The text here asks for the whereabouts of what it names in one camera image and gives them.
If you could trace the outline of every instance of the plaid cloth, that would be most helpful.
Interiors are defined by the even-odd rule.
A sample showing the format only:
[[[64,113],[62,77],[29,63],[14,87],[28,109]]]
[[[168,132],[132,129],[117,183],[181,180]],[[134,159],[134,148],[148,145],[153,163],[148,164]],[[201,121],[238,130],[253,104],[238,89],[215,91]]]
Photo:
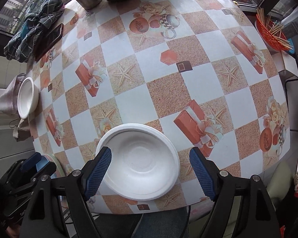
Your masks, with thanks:
[[[27,62],[41,36],[58,20],[63,12],[64,3],[62,0],[46,0],[42,4],[39,13],[27,14],[21,29],[4,48],[3,52],[6,58],[8,60],[16,59],[19,62]],[[24,28],[28,28],[29,31],[22,38]]]

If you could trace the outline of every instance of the folded cloth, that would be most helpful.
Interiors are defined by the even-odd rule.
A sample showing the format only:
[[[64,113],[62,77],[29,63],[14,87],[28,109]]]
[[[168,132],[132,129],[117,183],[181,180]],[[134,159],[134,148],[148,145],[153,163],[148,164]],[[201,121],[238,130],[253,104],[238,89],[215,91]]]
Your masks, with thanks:
[[[23,26],[4,48],[8,60],[27,62],[41,37],[64,12],[62,0],[46,0],[39,13],[27,14]]]
[[[18,111],[18,93],[23,80],[26,78],[25,73],[20,73],[14,77],[5,92],[0,96],[0,111],[12,115]]]
[[[18,126],[15,126],[13,129],[12,135],[16,141],[23,141],[23,140],[26,140],[27,138],[31,137],[28,118],[20,119]]]

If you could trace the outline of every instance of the building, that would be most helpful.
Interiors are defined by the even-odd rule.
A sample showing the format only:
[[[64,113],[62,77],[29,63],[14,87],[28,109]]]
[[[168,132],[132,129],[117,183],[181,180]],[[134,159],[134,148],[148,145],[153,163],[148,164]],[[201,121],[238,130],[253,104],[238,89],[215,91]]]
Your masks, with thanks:
[[[0,30],[11,32],[28,0],[8,0],[0,11]]]

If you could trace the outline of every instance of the smartphone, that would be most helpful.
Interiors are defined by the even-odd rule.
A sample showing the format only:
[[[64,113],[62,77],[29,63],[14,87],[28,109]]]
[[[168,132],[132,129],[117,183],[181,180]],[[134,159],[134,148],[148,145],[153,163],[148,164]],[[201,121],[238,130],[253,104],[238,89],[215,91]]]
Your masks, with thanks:
[[[64,24],[61,23],[44,37],[36,49],[35,61],[39,61],[63,36]]]

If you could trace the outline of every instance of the printed gift box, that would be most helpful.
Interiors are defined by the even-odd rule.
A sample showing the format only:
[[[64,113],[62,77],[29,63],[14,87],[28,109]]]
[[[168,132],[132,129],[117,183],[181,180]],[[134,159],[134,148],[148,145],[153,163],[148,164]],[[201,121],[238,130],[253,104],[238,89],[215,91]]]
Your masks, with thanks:
[[[246,57],[259,74],[263,73],[265,64],[264,54],[242,31],[236,33],[231,43]]]
[[[46,118],[46,124],[56,144],[60,147],[61,138],[64,137],[63,126],[55,119],[54,111],[52,108],[48,113],[48,117]]]
[[[222,126],[216,124],[213,118],[205,116],[195,100],[188,103],[174,123],[205,157],[211,154],[214,145],[223,138]]]
[[[76,74],[92,97],[95,97],[99,88],[97,77],[93,75],[93,67],[84,60],[76,69]]]

